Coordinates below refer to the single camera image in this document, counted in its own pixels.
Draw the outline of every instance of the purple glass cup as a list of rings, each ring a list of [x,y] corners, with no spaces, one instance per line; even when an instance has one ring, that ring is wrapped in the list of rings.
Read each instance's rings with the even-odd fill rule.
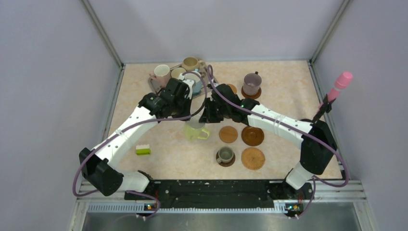
[[[258,72],[249,73],[243,79],[243,92],[247,95],[256,95],[261,87],[262,78]]]

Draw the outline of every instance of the green sponge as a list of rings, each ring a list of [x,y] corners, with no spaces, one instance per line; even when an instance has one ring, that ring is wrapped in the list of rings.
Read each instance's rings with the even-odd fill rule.
[[[136,145],[136,155],[150,155],[150,145]]]

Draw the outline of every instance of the beige tabletop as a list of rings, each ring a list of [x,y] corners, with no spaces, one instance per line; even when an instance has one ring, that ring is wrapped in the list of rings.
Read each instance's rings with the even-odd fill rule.
[[[291,118],[312,118],[319,105],[316,91],[306,61],[268,62],[207,62],[214,68],[219,83],[230,83],[238,89],[242,99],[243,77],[259,72],[262,77],[262,95],[257,99],[269,109]],[[127,64],[120,87],[110,133],[114,132],[133,112],[142,97],[151,92],[147,83],[149,73],[158,64]],[[204,96],[193,99],[191,112],[199,108]],[[241,139],[244,124],[225,119],[221,123],[206,124],[211,134],[207,140],[187,141],[183,135],[184,122],[161,122],[147,131],[137,145],[149,144],[151,155],[135,154],[134,145],[119,164],[120,170],[142,170],[154,179],[283,179],[300,158],[300,150],[292,143],[265,131],[265,139],[257,146],[265,155],[265,165],[259,170],[249,170],[241,162],[241,153],[248,148]],[[226,144],[218,136],[224,126],[233,126],[238,139]],[[231,147],[236,161],[230,167],[216,163],[219,148]],[[341,173],[335,157],[325,172],[325,179],[339,179]]]

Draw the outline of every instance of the wooden coaster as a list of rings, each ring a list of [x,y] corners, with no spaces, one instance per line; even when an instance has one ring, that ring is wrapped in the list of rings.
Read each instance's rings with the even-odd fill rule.
[[[255,95],[247,95],[247,94],[245,94],[245,92],[243,92],[243,87],[241,88],[241,94],[242,94],[245,98],[250,98],[250,99],[256,100],[256,99],[259,98],[259,96],[261,96],[261,93],[262,93],[262,89],[259,88],[258,93],[256,93]]]
[[[224,143],[232,143],[237,140],[238,132],[234,127],[225,126],[219,131],[219,138]]]
[[[265,163],[265,155],[257,148],[247,148],[241,155],[242,164],[250,170],[258,170]]]
[[[229,166],[231,166],[232,164],[234,164],[234,162],[235,162],[235,155],[234,155],[234,157],[232,157],[232,160],[229,161],[228,163],[221,162],[221,163],[217,163],[217,164],[219,164],[219,165],[221,165],[221,166],[223,166],[223,167],[229,167]]]
[[[247,126],[242,130],[241,138],[249,146],[258,146],[264,141],[264,132],[260,128]]]
[[[237,93],[237,88],[234,86],[234,85],[232,85],[232,84],[227,84],[230,88],[231,88],[231,90],[232,90],[232,92],[234,93],[234,94],[236,94]]]

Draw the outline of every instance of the pink mug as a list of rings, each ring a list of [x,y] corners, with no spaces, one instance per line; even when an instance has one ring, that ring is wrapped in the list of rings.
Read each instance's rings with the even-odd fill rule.
[[[166,64],[161,64],[154,69],[153,74],[150,74],[150,78],[159,82],[160,85],[164,88],[171,78],[170,73],[170,67],[168,67]]]

